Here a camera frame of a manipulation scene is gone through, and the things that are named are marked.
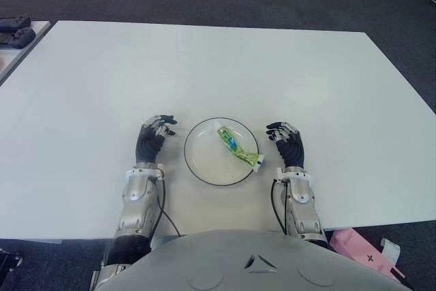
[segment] black cable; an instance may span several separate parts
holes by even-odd
[[[273,181],[273,182],[272,182],[272,185],[271,185],[271,204],[272,204],[272,209],[273,209],[273,211],[274,211],[275,217],[277,218],[277,221],[278,221],[279,224],[280,224],[281,230],[283,231],[284,234],[286,234],[285,227],[284,227],[283,224],[281,223],[281,220],[280,220],[279,214],[277,214],[277,211],[276,211],[276,209],[275,209],[275,204],[274,204],[274,186],[275,186],[275,183],[277,182],[277,180],[274,179],[274,180],[272,180],[272,181]]]
[[[176,230],[177,236],[180,238],[181,234],[178,231],[178,228],[176,226],[176,224],[174,224],[174,222],[172,221],[172,219],[170,218],[170,216],[164,211],[164,209],[161,207],[161,203],[159,201],[159,196],[157,196],[157,204],[159,205],[159,208],[162,210],[162,213],[166,216],[166,218],[168,218],[168,221],[170,221],[172,227]]]
[[[162,216],[162,213],[164,212],[164,208],[165,208],[165,197],[166,197],[165,180],[162,180],[162,194],[163,194],[163,196],[162,196],[162,207],[160,207],[161,211],[159,212],[159,216],[157,216],[157,220],[156,220],[155,226],[151,230],[150,238],[149,238],[150,242],[151,242],[151,239],[153,238],[153,236],[155,235],[155,232],[156,232],[156,229],[157,229],[157,225],[159,224],[159,221],[161,220],[161,216]]]
[[[286,204],[287,204],[287,182],[286,183],[286,188],[285,188],[285,234],[287,235],[287,220],[286,220],[286,213],[287,213],[287,209],[286,209]]]

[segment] toothpaste tube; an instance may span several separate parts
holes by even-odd
[[[243,151],[243,149],[237,145],[229,129],[223,125],[217,130],[217,132],[233,155],[250,165],[255,172],[258,171],[264,160],[264,155],[260,155],[259,153],[246,153]]]

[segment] plate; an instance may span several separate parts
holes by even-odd
[[[200,180],[212,185],[231,185],[246,179],[252,168],[235,157],[225,146],[217,130],[226,126],[244,151],[258,153],[258,143],[251,131],[234,119],[215,117],[197,124],[185,141],[185,161]]]

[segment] floor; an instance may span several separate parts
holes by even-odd
[[[436,111],[436,6],[429,0],[0,0],[0,17],[22,13],[51,21],[363,31]],[[402,252],[397,266],[410,283],[416,290],[436,290],[434,221],[358,231],[378,247],[382,237],[398,243]],[[0,247],[25,256],[1,291],[86,291],[104,241],[51,245],[0,240]]]

